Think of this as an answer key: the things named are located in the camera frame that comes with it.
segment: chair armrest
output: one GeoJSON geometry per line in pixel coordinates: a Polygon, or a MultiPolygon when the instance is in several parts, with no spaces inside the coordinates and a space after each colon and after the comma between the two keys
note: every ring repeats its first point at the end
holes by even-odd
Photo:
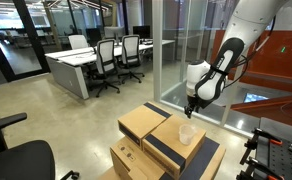
{"type": "Polygon", "coordinates": [[[15,124],[19,121],[27,119],[27,114],[26,113],[20,113],[20,114],[15,114],[12,116],[4,117],[0,119],[0,129],[3,129],[6,126],[15,124]]]}

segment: computer monitor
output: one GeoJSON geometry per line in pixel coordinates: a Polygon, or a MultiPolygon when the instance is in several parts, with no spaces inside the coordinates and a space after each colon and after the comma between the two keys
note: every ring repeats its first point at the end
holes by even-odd
{"type": "Polygon", "coordinates": [[[105,38],[114,38],[117,45],[119,45],[119,39],[124,36],[125,29],[124,27],[104,27],[105,38]]]}
{"type": "Polygon", "coordinates": [[[86,34],[89,37],[89,42],[91,46],[96,46],[97,42],[102,40],[99,28],[88,28],[86,29],[86,34]]]}
{"type": "Polygon", "coordinates": [[[133,26],[133,34],[138,34],[139,38],[150,38],[150,26],[133,26]]]}

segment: red panel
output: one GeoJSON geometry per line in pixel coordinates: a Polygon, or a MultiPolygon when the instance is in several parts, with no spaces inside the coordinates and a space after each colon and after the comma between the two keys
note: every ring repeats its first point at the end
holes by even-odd
{"type": "Polygon", "coordinates": [[[292,96],[232,105],[232,109],[255,117],[267,117],[292,126],[292,96]]]}
{"type": "MultiPolygon", "coordinates": [[[[216,32],[211,62],[216,58],[224,33],[223,30],[216,32]]],[[[261,42],[267,34],[268,31],[262,34],[261,42]]],[[[292,91],[290,86],[287,86],[288,83],[262,79],[262,77],[268,76],[292,80],[292,31],[274,31],[268,42],[249,62],[247,72],[262,76],[260,78],[244,76],[241,82],[292,91]]]]}

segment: robotic arm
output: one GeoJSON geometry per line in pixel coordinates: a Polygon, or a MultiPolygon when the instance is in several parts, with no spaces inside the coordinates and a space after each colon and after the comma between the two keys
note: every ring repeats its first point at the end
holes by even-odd
{"type": "Polygon", "coordinates": [[[194,110],[205,108],[219,98],[225,88],[230,69],[234,67],[241,54],[262,34],[286,2],[288,0],[238,2],[214,63],[210,65],[203,60],[194,61],[187,67],[188,106],[184,109],[188,118],[194,110]]]}

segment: mesh chair back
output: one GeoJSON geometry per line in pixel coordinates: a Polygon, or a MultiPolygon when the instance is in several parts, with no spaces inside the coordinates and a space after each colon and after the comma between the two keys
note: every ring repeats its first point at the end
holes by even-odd
{"type": "Polygon", "coordinates": [[[68,39],[72,49],[81,49],[88,47],[86,38],[83,35],[71,35],[68,36],[68,39]]]}
{"type": "Polygon", "coordinates": [[[125,65],[140,64],[138,35],[129,35],[123,37],[122,61],[125,65]]]}
{"type": "Polygon", "coordinates": [[[114,43],[112,39],[97,43],[97,70],[99,74],[111,74],[117,71],[114,58],[114,43]]]}

